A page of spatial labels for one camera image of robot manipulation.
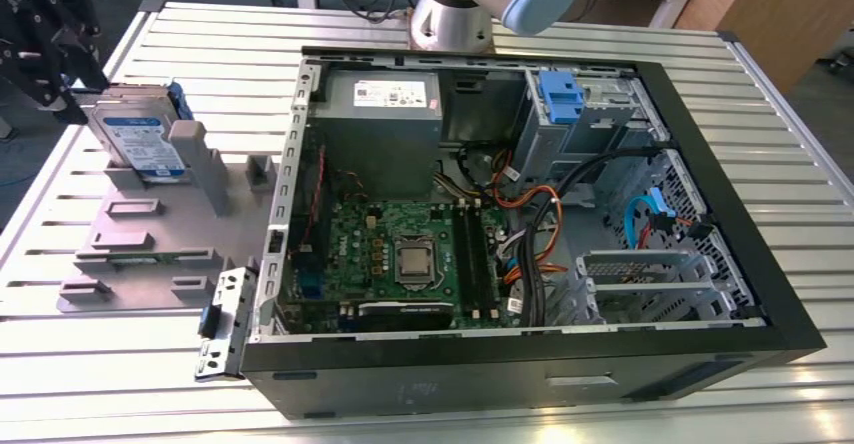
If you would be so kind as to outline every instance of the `metal bracket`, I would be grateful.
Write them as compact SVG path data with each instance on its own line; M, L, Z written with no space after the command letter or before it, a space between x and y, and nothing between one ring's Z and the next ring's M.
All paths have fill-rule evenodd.
M257 271L237 267L219 275L211 305L201 311L197 382L240 380L243 345L249 330Z

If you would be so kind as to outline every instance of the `connector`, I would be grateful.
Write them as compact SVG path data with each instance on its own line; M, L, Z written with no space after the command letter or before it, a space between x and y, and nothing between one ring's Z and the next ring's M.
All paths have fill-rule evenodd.
M686 231L686 235L691 239L706 239L715 226L711 223L711 216L707 214L700 214L694 218L691 225L688 226L688 230Z

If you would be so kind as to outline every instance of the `label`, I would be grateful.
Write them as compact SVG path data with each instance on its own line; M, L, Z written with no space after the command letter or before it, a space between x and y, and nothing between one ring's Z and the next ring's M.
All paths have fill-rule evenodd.
M507 312L521 314L521 299L511 297L507 299Z
M516 182L519 180L519 177L521 176L521 174L519 174L519 171L516 171L509 166L507 166L507 169L504 169L504 175L512 182Z
M359 81L353 86L356 107L427 107L427 90L417 81Z
M173 178L184 174L184 163L172 144L165 142L165 129L153 117L105 117L105 131L130 166L144 176Z

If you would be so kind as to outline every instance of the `chip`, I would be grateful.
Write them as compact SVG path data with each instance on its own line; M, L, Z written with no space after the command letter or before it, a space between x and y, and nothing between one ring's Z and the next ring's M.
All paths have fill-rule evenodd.
M429 252L427 249L400 249L400 275L429 275Z

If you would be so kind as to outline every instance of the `slotted aluminum surface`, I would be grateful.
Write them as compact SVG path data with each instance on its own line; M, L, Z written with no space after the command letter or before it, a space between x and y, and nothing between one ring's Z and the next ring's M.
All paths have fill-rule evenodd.
M495 44L501 53L664 65L828 349L676 402L288 422L248 383L193 383L197 311L56 311L58 281L74 272L70 253L108 186L106 155L89 132L70 128L0 238L0 440L160 442L165 433L241 443L854 439L844 417L854 412L850 183L738 46L707 32L583 25L527 38L496 27ZM404 26L369 27L332 11L168 3L137 15L108 70L113 82L177 78L208 145L240 161L283 148L303 45L404 48Z

